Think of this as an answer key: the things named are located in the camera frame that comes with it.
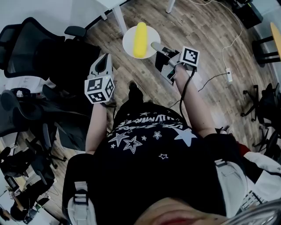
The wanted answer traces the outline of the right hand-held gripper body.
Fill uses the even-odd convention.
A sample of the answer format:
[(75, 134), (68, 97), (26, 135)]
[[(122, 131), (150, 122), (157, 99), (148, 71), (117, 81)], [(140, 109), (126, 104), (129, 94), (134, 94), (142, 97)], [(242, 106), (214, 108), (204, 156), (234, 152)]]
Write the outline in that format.
[(175, 67), (182, 64), (187, 71), (196, 72), (198, 69), (200, 52), (183, 46), (181, 52), (164, 47), (163, 54), (169, 58), (168, 62), (163, 65), (161, 75), (170, 83), (173, 84), (173, 77), (176, 74)]

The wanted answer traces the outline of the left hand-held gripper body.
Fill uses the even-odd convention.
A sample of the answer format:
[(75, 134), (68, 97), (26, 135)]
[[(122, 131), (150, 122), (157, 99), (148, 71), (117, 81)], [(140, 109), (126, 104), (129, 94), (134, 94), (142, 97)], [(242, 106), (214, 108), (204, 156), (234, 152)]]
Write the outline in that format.
[(100, 73), (91, 72), (84, 83), (84, 94), (91, 102), (106, 103), (112, 98), (114, 92), (114, 75), (112, 72)]

